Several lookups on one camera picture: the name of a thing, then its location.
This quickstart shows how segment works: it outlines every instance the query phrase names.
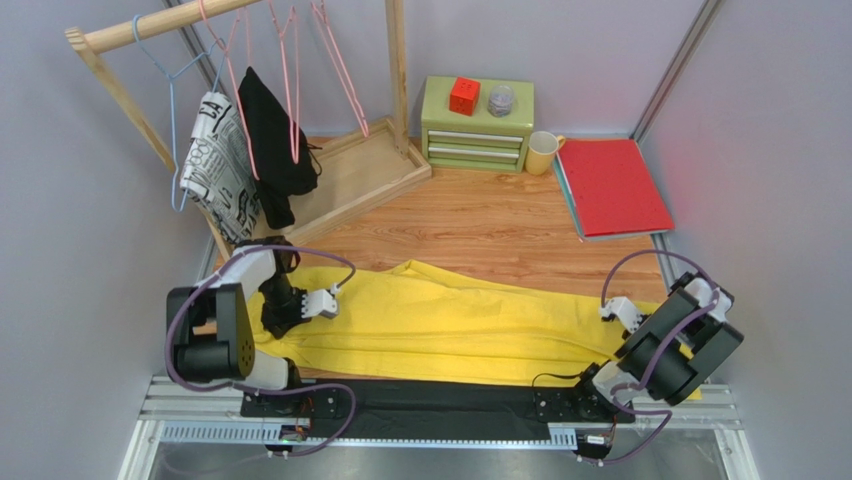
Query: red cube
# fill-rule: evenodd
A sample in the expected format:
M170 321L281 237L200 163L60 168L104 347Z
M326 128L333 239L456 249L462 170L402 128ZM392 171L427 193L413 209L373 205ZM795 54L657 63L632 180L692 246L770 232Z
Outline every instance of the red cube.
M479 82L459 77L450 92L450 110L462 115L472 116L479 101Z

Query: yellow fabric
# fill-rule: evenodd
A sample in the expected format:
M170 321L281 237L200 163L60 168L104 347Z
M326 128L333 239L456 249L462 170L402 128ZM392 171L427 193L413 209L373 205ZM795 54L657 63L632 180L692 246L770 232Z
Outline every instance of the yellow fabric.
M290 280L314 290L346 272L302 267ZM570 375L602 364L623 343L618 322L601 322L597 298L499 285L413 260L385 273L359 271L338 299L337 318L315 318L275 340L260 322L263 298L254 295L248 306L257 348L333 372L529 385L542 372ZM656 307L637 306L646 313Z

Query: mug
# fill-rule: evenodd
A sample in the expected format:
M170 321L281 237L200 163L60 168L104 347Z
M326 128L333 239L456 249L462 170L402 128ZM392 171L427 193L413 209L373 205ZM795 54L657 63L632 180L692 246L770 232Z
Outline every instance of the mug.
M533 133L530 136L530 146L527 150L524 168L533 175L541 175L546 172L562 145L565 145L565 137L562 135L556 136L550 132Z

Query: wooden tabletop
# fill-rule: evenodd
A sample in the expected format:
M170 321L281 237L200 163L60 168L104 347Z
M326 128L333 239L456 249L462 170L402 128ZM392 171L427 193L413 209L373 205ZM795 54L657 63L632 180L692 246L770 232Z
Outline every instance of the wooden tabletop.
M416 259L482 280L599 296L613 264L651 248L651 240L581 242L552 172L533 176L435 168L432 180L417 190L306 246L342 255L366 270L388 270ZM305 255L302 265L334 262ZM638 257L624 265L609 294L665 300L656 258ZM300 370L305 378L352 378Z

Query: white drawer handle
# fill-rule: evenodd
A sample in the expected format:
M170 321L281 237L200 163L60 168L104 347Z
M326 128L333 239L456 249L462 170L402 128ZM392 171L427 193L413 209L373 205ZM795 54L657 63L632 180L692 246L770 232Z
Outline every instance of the white drawer handle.
M520 156L517 153L483 152L481 150L462 150L460 148L429 147L429 153L453 153L456 155L470 155L473 157L513 158Z
M502 135L483 135L481 133L444 132L441 130L429 130L429 135L434 137L463 138L466 140L491 140L496 142L523 143L523 137L505 137Z

